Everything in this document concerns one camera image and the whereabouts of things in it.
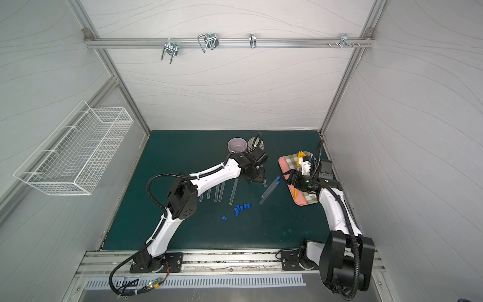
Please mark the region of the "test tube six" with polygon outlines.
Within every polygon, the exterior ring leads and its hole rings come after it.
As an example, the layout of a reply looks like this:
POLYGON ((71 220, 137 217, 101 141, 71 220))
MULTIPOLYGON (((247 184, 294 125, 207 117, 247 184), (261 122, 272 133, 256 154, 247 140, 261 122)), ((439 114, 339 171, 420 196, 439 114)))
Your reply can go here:
POLYGON ((231 206, 233 204, 233 201, 235 199, 235 195, 236 195, 236 189, 237 189, 237 186, 238 186, 238 182, 239 182, 239 179, 236 178, 234 180, 234 184, 233 184, 233 187, 232 187, 232 190, 231 190, 231 195, 230 195, 230 199, 229 199, 229 205, 231 206))

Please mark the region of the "test tube nine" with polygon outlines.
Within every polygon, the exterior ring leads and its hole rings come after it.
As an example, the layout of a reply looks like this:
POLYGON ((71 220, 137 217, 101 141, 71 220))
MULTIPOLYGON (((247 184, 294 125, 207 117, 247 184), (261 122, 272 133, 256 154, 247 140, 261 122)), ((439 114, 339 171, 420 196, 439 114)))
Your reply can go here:
POLYGON ((271 192, 274 191, 275 187, 280 183, 280 176, 276 177, 275 180, 267 187, 265 192, 262 194, 262 198, 270 195, 271 192))

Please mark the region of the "test tube five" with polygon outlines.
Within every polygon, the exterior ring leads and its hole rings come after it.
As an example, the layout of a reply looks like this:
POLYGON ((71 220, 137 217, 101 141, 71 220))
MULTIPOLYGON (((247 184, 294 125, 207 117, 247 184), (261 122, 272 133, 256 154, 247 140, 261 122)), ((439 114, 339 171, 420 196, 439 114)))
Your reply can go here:
POLYGON ((222 199, 223 199, 223 194, 224 194, 224 190, 225 190, 225 185, 226 185, 226 182, 223 182, 221 185, 220 185, 220 190, 218 192, 218 202, 221 203, 222 199))

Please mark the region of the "test tube four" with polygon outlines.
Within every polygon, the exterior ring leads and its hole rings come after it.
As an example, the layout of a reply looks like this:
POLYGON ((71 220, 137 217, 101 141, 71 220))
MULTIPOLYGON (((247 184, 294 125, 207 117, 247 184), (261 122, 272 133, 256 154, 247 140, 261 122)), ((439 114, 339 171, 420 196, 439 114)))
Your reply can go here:
POLYGON ((219 199, 220 185, 215 187, 214 202, 217 203, 219 199))

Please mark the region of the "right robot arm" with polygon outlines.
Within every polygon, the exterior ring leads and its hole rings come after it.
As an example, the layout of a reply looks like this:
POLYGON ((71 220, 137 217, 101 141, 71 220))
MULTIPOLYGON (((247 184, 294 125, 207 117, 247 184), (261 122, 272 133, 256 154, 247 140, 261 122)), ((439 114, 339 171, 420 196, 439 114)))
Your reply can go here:
POLYGON ((351 301, 358 291, 367 291, 371 282, 375 254, 374 241, 365 237, 354 222, 338 181, 319 177, 317 161, 304 156, 295 169, 285 173, 287 183, 301 193, 315 195, 322 205, 330 227, 326 242, 303 240, 298 251, 298 266, 319 270, 326 289, 351 301))

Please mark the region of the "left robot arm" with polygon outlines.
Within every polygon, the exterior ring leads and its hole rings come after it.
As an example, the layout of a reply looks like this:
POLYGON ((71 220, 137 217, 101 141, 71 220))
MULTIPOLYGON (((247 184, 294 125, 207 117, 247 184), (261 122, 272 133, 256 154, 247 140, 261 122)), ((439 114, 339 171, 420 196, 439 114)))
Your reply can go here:
POLYGON ((265 169, 262 167, 269 156, 261 147, 245 152, 231 152, 220 164, 192 174, 158 174, 146 186, 148 197, 158 203, 151 191, 152 183, 160 177, 175 177, 167 195, 167 205, 153 234, 144 246, 128 259, 119 263, 113 272, 127 263, 132 263, 130 273, 158 273, 168 269, 168 246, 181 223, 195 214, 199 197, 211 188, 231 179, 242 179, 247 183, 262 183, 265 169))

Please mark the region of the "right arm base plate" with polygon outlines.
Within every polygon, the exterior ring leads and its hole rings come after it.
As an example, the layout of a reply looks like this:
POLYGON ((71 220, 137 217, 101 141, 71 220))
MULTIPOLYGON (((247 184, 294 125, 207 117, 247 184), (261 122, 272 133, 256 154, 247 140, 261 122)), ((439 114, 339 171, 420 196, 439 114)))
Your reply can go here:
POLYGON ((306 258, 299 249, 282 249, 275 254, 282 263, 283 271, 315 271, 319 266, 306 258))

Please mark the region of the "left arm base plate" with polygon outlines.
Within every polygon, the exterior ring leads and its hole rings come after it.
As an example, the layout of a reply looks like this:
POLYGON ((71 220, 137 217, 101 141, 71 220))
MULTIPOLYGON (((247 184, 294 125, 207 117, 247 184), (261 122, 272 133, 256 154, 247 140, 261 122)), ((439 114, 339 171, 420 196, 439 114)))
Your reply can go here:
POLYGON ((152 257, 143 251, 133 259, 130 268, 132 274, 145 273, 179 273, 184 254, 182 252, 167 252, 163 255, 152 257))

